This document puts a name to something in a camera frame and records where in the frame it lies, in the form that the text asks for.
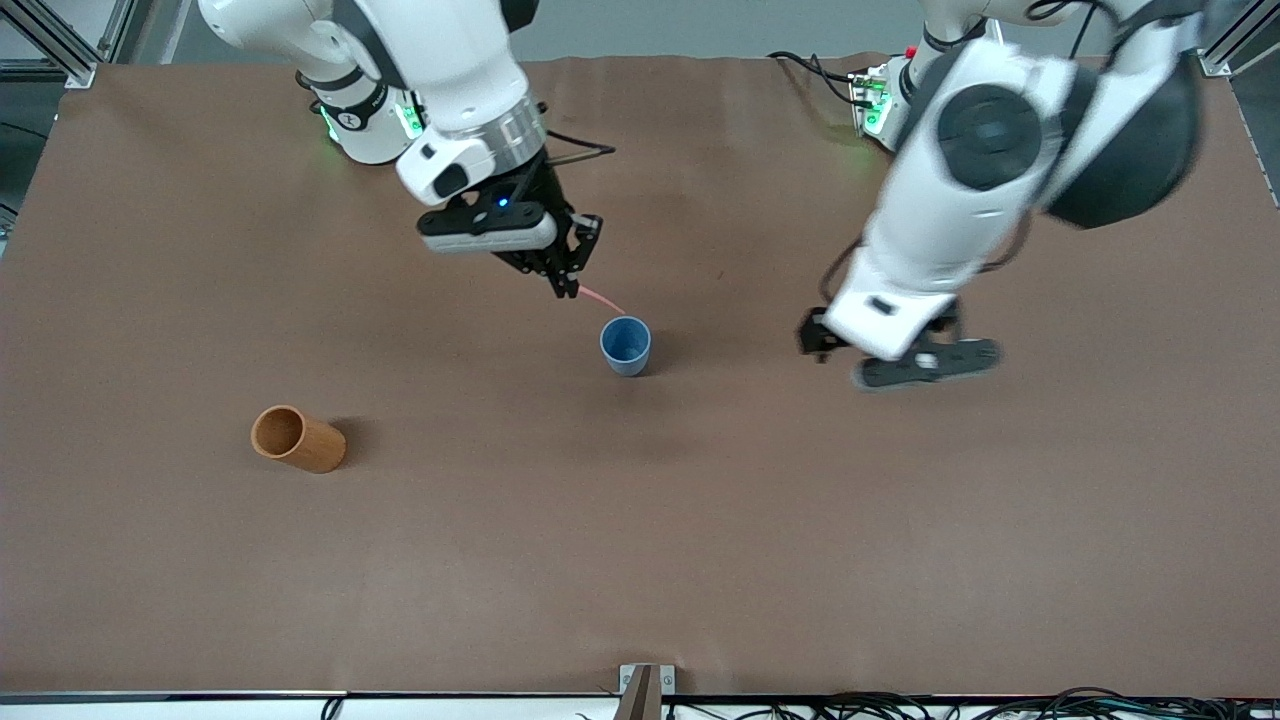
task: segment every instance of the black cable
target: black cable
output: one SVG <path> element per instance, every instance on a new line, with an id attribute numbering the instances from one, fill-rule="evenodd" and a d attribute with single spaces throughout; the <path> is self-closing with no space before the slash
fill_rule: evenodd
<path id="1" fill-rule="evenodd" d="M 781 717 L 782 720 L 806 720 L 805 717 L 801 717 L 799 712 L 787 710 L 781 705 L 773 706 L 773 714 Z"/>
<path id="2" fill-rule="evenodd" d="M 324 701 L 324 707 L 320 708 L 320 720 L 337 720 L 338 714 L 342 712 L 343 700 L 340 697 L 330 697 Z"/>
<path id="3" fill-rule="evenodd" d="M 751 720 L 751 717 L 759 717 L 762 715 L 773 715 L 773 708 L 771 707 L 768 710 L 753 710 L 751 712 L 745 712 L 742 715 L 739 715 L 733 720 Z"/>
<path id="4" fill-rule="evenodd" d="M 823 69 L 822 60 L 818 59 L 818 54 L 817 53 L 814 53 L 809 58 L 809 61 L 813 63 L 813 67 L 818 68 L 818 77 L 822 78 L 822 82 L 827 83 L 827 87 L 831 88 L 831 94 L 832 95 L 835 95 L 836 97 L 840 97 L 841 100 L 844 100 L 845 102 L 847 102 L 847 104 L 850 104 L 850 105 L 852 105 L 855 108 L 874 108 L 874 105 L 872 105 L 867 100 L 854 100 L 852 97 L 846 97 L 845 94 L 841 92 L 838 87 L 836 87 L 836 83 L 833 83 L 831 81 L 829 73 L 827 73 L 827 70 Z M 845 78 L 845 85 L 849 85 L 849 83 L 850 83 L 849 78 Z"/>
<path id="5" fill-rule="evenodd" d="M 1047 20 L 1061 12 L 1065 5 L 1075 3 L 1085 3 L 1093 8 L 1098 8 L 1111 17 L 1111 22 L 1120 24 L 1120 17 L 1116 15 L 1116 12 L 1111 8 L 1111 5 L 1103 0 L 1036 0 L 1027 8 L 1025 12 L 1023 12 L 1023 17 L 1032 22 Z M 1043 10 L 1043 8 L 1047 8 L 1048 5 L 1053 5 L 1053 8 Z"/>
<path id="6" fill-rule="evenodd" d="M 791 60 L 792 63 L 800 65 L 801 68 L 809 70 L 810 73 L 820 74 L 823 77 L 827 77 L 827 78 L 835 79 L 835 81 L 840 81 L 840 82 L 849 82 L 849 77 L 847 76 L 838 76 L 836 73 L 831 73 L 831 72 L 827 72 L 827 70 L 824 70 L 822 68 L 818 68 L 817 65 L 812 65 L 812 64 L 809 64 L 808 60 L 805 60 L 800 55 L 796 55 L 795 53 L 787 53 L 786 50 L 778 50 L 777 53 L 769 53 L 768 55 L 765 55 L 765 58 L 768 58 L 771 60 Z"/>
<path id="7" fill-rule="evenodd" d="M 1080 23 L 1080 32 L 1075 35 L 1075 42 L 1071 44 L 1071 54 L 1068 55 L 1069 59 L 1074 60 L 1075 55 L 1080 51 L 1080 44 L 1084 42 L 1084 33 L 1088 32 L 1089 22 L 1093 19 L 1093 13 L 1097 12 L 1097 5 L 1089 5 L 1089 12 L 1084 15 L 1084 22 Z"/>
<path id="8" fill-rule="evenodd" d="M 1012 263 L 1014 259 L 1018 258 L 1018 254 L 1023 251 L 1023 247 L 1027 245 L 1027 238 L 1032 233 L 1030 213 L 1027 213 L 1025 215 L 1023 215 L 1021 220 L 1018 220 L 1018 229 L 1015 232 L 1016 234 L 1014 236 L 1014 240 L 1009 243 L 1009 250 L 1005 250 L 1004 255 L 996 258 L 991 263 L 984 263 L 982 265 L 982 269 L 978 270 L 978 274 L 998 270 L 1005 265 Z"/>
<path id="9" fill-rule="evenodd" d="M 567 136 L 553 129 L 547 131 L 548 137 L 554 137 L 570 145 L 577 145 L 579 147 L 590 147 L 591 150 L 599 150 L 600 155 L 608 155 L 609 152 L 617 152 L 618 149 L 612 145 L 602 145 L 599 142 L 591 142 L 590 140 L 579 140 L 576 137 Z"/>
<path id="10" fill-rule="evenodd" d="M 835 269 L 840 266 L 845 258 L 837 258 L 832 268 L 828 268 L 828 274 L 824 279 L 829 283 L 831 278 L 835 275 Z M 829 284 L 824 290 L 829 295 Z M 915 717 L 904 706 L 915 707 L 920 711 L 922 717 Z M 920 705 L 915 698 L 901 696 L 896 693 L 883 693 L 883 692 L 852 692 L 852 693 L 837 693 L 827 698 L 827 707 L 840 711 L 840 720 L 849 720 L 859 712 L 872 715 L 879 720 L 933 720 L 928 708 Z"/>
<path id="11" fill-rule="evenodd" d="M 809 70 L 810 73 L 820 77 L 822 82 L 827 83 L 827 87 L 831 90 L 831 94 L 835 95 L 836 97 L 840 97 L 841 100 L 844 100 L 849 105 L 854 105 L 855 108 L 870 108 L 872 106 L 872 104 L 868 102 L 868 101 L 865 101 L 865 100 L 854 100 L 852 97 L 847 97 L 844 92 L 841 92 L 840 88 L 836 87 L 835 83 L 836 82 L 842 82 L 845 85 L 849 85 L 850 83 L 849 76 L 847 74 L 844 74 L 844 76 L 842 74 L 837 74 L 837 73 L 829 72 L 826 68 L 823 68 L 822 67 L 822 60 L 818 59 L 818 54 L 817 53 L 814 53 L 813 55 L 809 55 L 809 60 L 808 61 L 805 61 L 804 59 L 801 59 L 795 53 L 787 53 L 785 50 L 778 50 L 777 53 L 769 53 L 765 56 L 769 58 L 769 59 L 773 59 L 773 60 L 791 60 L 791 61 L 796 63 L 797 65 L 800 65 L 801 68 Z M 869 69 L 870 68 L 867 67 L 867 68 L 856 68 L 856 69 L 852 69 L 852 70 L 849 70 L 849 72 L 850 73 L 863 73 L 863 72 L 867 72 Z"/>
<path id="12" fill-rule="evenodd" d="M 1037 720 L 1092 719 L 1117 720 L 1115 712 L 1147 715 L 1170 720 L 1226 720 L 1233 717 L 1229 701 L 1162 698 L 1139 701 L 1114 691 L 1080 687 L 1053 697 L 1024 698 L 978 714 L 974 720 L 991 720 L 1004 712 L 1037 712 Z"/>
<path id="13" fill-rule="evenodd" d="M 22 127 L 22 126 L 15 126 L 15 124 L 13 124 L 13 123 L 6 123 L 6 122 L 4 122 L 4 120 L 0 120 L 0 126 L 4 126 L 4 127 L 6 127 L 6 128 L 9 128 L 9 129 L 15 129 L 15 131 L 18 131 L 18 132 L 24 132 L 24 133 L 27 133 L 27 135 L 33 135 L 33 136 L 36 136 L 36 137 L 38 137 L 38 138 L 41 138 L 41 140 L 49 140 L 49 136 L 47 136 L 47 135 L 45 135 L 45 133 L 42 133 L 42 132 L 36 132 L 36 131 L 33 131 L 33 129 L 31 129 L 31 128 L 24 128 L 24 127 Z"/>
<path id="14" fill-rule="evenodd" d="M 707 710 L 705 707 L 699 707 L 696 705 L 690 705 L 690 703 L 681 703 L 681 705 L 684 707 L 690 708 L 690 710 L 696 710 L 698 712 L 701 712 L 703 715 L 705 715 L 708 717 L 712 717 L 713 720 L 730 720 L 728 717 L 724 717 L 719 712 L 712 712 L 710 710 Z"/>
<path id="15" fill-rule="evenodd" d="M 602 145 L 599 142 L 591 142 L 589 140 L 579 140 L 576 137 L 567 136 L 564 133 L 556 132 L 553 129 L 547 131 L 548 137 L 554 137 L 562 142 L 568 142 L 570 145 L 577 145 L 579 147 L 586 147 L 586 152 L 579 152 L 575 155 L 564 155 L 561 158 L 550 158 L 547 164 L 552 168 L 559 168 L 561 165 L 568 165 L 572 163 L 581 163 L 584 160 L 594 160 L 602 155 L 612 155 L 617 152 L 618 149 L 612 145 Z"/>
<path id="16" fill-rule="evenodd" d="M 826 272 L 822 273 L 822 279 L 818 281 L 818 295 L 822 296 L 822 300 L 828 305 L 831 305 L 832 300 L 836 299 L 836 295 L 831 292 L 831 281 L 836 279 L 836 273 L 840 272 L 840 266 L 849 260 L 849 256 L 852 255 L 854 250 L 858 250 L 858 246 L 861 243 L 863 236 L 858 236 L 858 240 L 850 242 L 847 247 L 841 250 L 840 255 L 836 255 L 836 259 L 832 260 L 831 265 L 827 265 Z"/>

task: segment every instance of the green led light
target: green led light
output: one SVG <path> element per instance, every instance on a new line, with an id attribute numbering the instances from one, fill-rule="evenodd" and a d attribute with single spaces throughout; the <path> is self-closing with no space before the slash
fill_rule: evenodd
<path id="1" fill-rule="evenodd" d="M 408 135 L 410 140 L 422 135 L 422 119 L 419 118 L 417 110 L 403 105 L 396 105 L 396 109 L 399 110 L 397 115 L 401 119 L 401 124 L 404 126 L 404 133 Z"/>
<path id="2" fill-rule="evenodd" d="M 324 109 L 323 105 L 320 106 L 320 117 L 324 118 L 324 124 L 329 126 L 329 140 L 337 142 L 338 145 L 342 145 L 342 141 L 338 140 L 338 131 L 334 129 L 333 120 L 329 118 L 329 113 Z"/>

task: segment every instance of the metal frame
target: metal frame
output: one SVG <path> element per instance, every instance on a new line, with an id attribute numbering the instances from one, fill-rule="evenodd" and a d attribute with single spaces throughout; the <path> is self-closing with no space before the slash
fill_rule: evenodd
<path id="1" fill-rule="evenodd" d="M 1240 10 L 1217 37 L 1206 37 L 1201 50 L 1201 68 L 1206 76 L 1231 74 L 1231 58 L 1253 40 L 1268 23 L 1280 17 L 1280 0 L 1256 0 Z"/>
<path id="2" fill-rule="evenodd" d="M 632 665 L 626 692 L 618 701 L 613 720 L 658 720 L 662 717 L 662 667 Z"/>
<path id="3" fill-rule="evenodd" d="M 12 79 L 36 81 L 65 74 L 67 87 L 88 87 L 92 68 L 119 58 L 127 38 L 137 32 L 138 13 L 148 4 L 150 0 L 116 0 L 102 37 L 91 44 L 44 0 L 0 0 L 0 15 L 45 55 L 40 60 L 0 59 L 0 73 Z"/>
<path id="4" fill-rule="evenodd" d="M 0 15 L 67 73 L 67 87 L 93 85 L 93 73 L 105 58 L 44 0 L 0 0 Z"/>

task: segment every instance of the blue cup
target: blue cup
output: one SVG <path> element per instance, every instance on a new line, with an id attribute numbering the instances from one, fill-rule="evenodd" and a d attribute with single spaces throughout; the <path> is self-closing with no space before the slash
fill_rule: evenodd
<path id="1" fill-rule="evenodd" d="M 604 352 L 604 360 L 623 378 L 634 378 L 644 372 L 652 345 L 649 325 L 630 315 L 613 318 L 600 331 L 600 351 Z"/>

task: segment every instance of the metal bracket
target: metal bracket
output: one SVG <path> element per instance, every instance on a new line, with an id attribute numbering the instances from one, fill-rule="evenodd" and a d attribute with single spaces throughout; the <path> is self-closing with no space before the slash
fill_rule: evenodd
<path id="1" fill-rule="evenodd" d="M 662 694 L 676 694 L 676 666 L 675 665 L 652 665 L 644 662 L 635 662 L 631 665 L 618 666 L 618 692 L 626 693 L 627 684 L 631 683 L 631 678 L 635 676 L 637 667 L 653 667 L 658 670 L 659 687 L 662 688 Z"/>
<path id="2" fill-rule="evenodd" d="M 67 73 L 68 88 L 93 85 L 95 65 L 105 58 L 45 0 L 0 0 L 0 17 L 6 18 L 50 63 Z"/>
<path id="3" fill-rule="evenodd" d="M 623 665 L 618 676 L 626 678 L 626 689 L 618 701 L 613 720 L 659 720 L 662 717 L 662 688 L 666 669 L 671 669 L 671 687 L 676 687 L 676 667 L 673 665 Z"/>
<path id="4" fill-rule="evenodd" d="M 1204 77 L 1231 77 L 1231 65 L 1229 63 L 1210 63 L 1203 50 L 1197 50 L 1196 54 L 1199 56 L 1201 72 L 1204 73 Z"/>
<path id="5" fill-rule="evenodd" d="M 93 78 L 97 77 L 97 63 L 88 67 L 87 76 L 67 76 L 67 82 L 63 85 L 67 90 L 88 90 L 93 87 Z"/>

